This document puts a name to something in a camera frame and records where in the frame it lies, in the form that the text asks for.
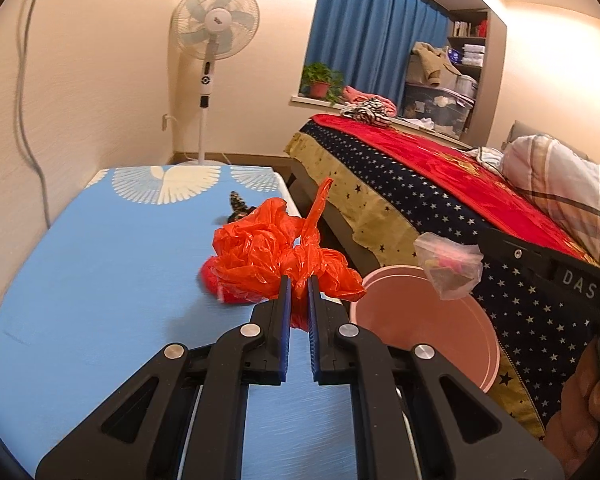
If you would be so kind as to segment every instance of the standing fan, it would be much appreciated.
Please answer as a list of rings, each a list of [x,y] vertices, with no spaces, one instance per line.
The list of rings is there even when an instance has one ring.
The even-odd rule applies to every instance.
[[[259,22],[256,0],[182,0],[173,13],[171,29],[178,46],[186,54],[204,60],[200,76],[198,164],[206,164],[206,114],[216,60],[244,49],[254,37]]]

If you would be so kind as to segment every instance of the pink trash can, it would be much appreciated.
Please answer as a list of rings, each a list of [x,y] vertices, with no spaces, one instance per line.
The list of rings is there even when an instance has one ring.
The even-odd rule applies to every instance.
[[[382,267],[363,280],[367,292],[351,303],[351,322],[387,345],[411,350],[432,345],[484,392],[498,375],[500,349],[491,320],[474,300],[440,300],[424,271]]]

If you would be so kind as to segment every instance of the window sill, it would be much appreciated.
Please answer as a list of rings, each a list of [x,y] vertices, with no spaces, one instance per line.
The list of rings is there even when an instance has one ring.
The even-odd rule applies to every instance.
[[[310,97],[304,97],[304,96],[299,96],[299,95],[292,95],[290,100],[293,103],[321,106],[324,108],[333,108],[334,110],[343,110],[345,108],[341,104],[331,104],[327,101],[322,101],[320,99],[311,99]],[[471,146],[469,146],[468,144],[465,144],[464,142],[462,142],[458,139],[454,139],[453,137],[447,137],[446,135],[439,134],[438,132],[436,132],[434,130],[429,130],[428,128],[422,128],[422,127],[418,126],[417,124],[410,123],[407,120],[404,120],[401,118],[395,118],[395,117],[390,117],[389,120],[393,124],[399,124],[400,126],[403,126],[409,130],[413,130],[414,132],[417,132],[421,136],[433,137],[434,140],[437,137],[438,139],[442,139],[445,142],[454,144],[456,147],[471,149]]]

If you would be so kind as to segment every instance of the beige wall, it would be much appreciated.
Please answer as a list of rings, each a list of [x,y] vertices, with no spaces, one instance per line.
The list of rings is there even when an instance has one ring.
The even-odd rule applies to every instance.
[[[218,61],[206,149],[283,155],[291,135],[315,113],[289,104],[298,92],[316,0],[257,0],[260,27],[235,56]],[[174,145],[198,150],[200,62],[170,56]]]
[[[44,233],[40,184],[13,134],[16,17],[0,8],[0,300]],[[57,216],[100,168],[160,164],[171,136],[167,40],[177,0],[38,0],[24,115]]]
[[[507,51],[489,145],[514,120],[600,163],[600,20],[534,4],[507,7]]]

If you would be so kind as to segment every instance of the fan pole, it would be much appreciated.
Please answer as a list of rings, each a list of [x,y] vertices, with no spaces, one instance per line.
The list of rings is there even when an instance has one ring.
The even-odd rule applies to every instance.
[[[216,65],[216,52],[218,41],[212,35],[206,44],[205,60],[202,63],[202,75],[200,76],[200,132],[198,134],[198,164],[205,163],[205,136],[206,115],[209,109],[209,96],[213,89],[214,68]]]

